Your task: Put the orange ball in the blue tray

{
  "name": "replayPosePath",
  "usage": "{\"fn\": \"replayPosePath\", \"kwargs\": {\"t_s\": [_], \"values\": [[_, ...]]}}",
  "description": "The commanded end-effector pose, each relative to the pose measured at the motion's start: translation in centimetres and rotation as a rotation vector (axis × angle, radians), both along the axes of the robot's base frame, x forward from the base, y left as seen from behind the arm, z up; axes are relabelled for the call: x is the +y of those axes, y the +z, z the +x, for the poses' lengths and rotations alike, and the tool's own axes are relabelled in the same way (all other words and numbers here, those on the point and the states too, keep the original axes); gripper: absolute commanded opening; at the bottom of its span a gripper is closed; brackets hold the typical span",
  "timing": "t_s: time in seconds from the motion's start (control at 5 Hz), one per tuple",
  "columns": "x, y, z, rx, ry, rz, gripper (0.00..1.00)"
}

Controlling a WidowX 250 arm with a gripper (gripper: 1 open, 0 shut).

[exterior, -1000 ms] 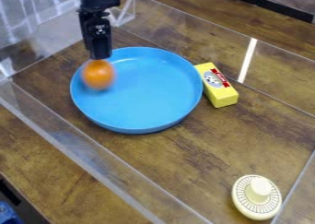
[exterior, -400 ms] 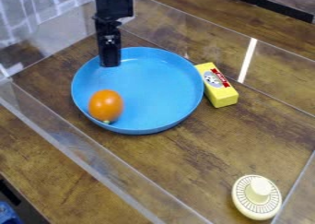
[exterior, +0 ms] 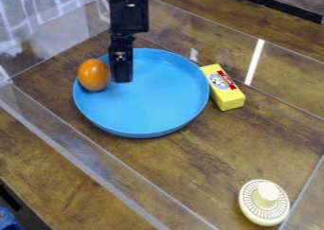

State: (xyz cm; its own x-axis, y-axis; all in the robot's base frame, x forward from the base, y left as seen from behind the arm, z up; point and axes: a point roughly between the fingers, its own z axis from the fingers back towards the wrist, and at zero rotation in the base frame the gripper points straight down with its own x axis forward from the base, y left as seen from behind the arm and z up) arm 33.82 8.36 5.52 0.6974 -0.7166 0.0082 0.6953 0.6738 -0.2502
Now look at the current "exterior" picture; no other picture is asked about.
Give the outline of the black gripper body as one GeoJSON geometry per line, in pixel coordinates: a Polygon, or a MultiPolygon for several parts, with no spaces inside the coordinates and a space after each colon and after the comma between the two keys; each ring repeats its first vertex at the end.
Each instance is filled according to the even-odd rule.
{"type": "Polygon", "coordinates": [[[132,35],[150,30],[148,0],[108,0],[114,49],[131,46],[132,35]]]}

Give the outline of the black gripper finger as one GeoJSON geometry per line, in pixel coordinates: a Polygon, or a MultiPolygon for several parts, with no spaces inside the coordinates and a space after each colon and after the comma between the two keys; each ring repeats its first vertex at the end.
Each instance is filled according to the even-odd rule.
{"type": "Polygon", "coordinates": [[[118,83],[132,81],[132,48],[108,48],[108,64],[112,80],[118,83]]]}

